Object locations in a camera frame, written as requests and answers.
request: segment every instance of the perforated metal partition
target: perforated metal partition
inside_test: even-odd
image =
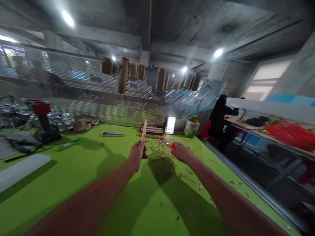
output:
[[[225,86],[203,78],[197,91],[156,90],[157,70],[146,68],[144,80],[128,79],[126,94],[118,94],[119,62],[113,75],[106,75],[101,59],[11,43],[1,44],[0,59],[0,95],[49,100],[74,116],[89,114],[123,126],[145,119],[162,126],[174,115],[176,129],[182,129],[198,112],[209,116]]]

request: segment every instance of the plastic bottle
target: plastic bottle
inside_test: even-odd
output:
[[[184,134],[187,138],[193,138],[199,128],[199,121],[197,120],[197,115],[194,115],[193,118],[190,118],[185,125]]]

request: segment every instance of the power drill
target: power drill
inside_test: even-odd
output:
[[[50,125],[47,114],[51,112],[50,105],[40,100],[28,99],[25,105],[34,111],[42,128],[38,129],[33,135],[34,138],[41,142],[43,145],[61,139],[59,128],[56,125]]]

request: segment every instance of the green workbench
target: green workbench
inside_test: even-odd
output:
[[[101,137],[103,131],[123,132],[124,136]],[[112,125],[98,125],[82,133],[66,131],[61,134],[61,140],[41,150],[42,154],[51,156],[49,163],[0,193],[0,235],[25,233],[63,201],[119,167],[128,158],[131,146],[140,139],[137,128]],[[77,138],[85,140],[64,151],[53,151],[55,146]],[[246,184],[230,183],[242,183],[242,180],[201,141],[197,138],[188,140],[183,135],[173,138],[185,142],[207,166],[290,235],[300,235]],[[169,153],[168,147],[158,147],[162,150],[157,151],[156,139],[147,140],[150,158],[163,157],[161,152],[164,150]],[[19,161],[4,163],[1,160],[0,171]],[[97,235],[232,234],[208,192],[204,187],[199,189],[200,181],[186,169],[190,170],[171,155],[166,159],[143,160],[140,170],[113,204]],[[196,185],[174,173],[185,174]]]

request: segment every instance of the concrete ceiling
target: concrete ceiling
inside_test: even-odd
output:
[[[220,60],[231,61],[300,46],[314,30],[314,8],[309,4],[307,0],[0,0],[0,33],[44,46],[52,35],[61,38],[70,52],[126,56],[168,69],[187,65],[202,71],[211,67],[218,48],[224,49]],[[64,22],[62,9],[74,19],[74,28]]]

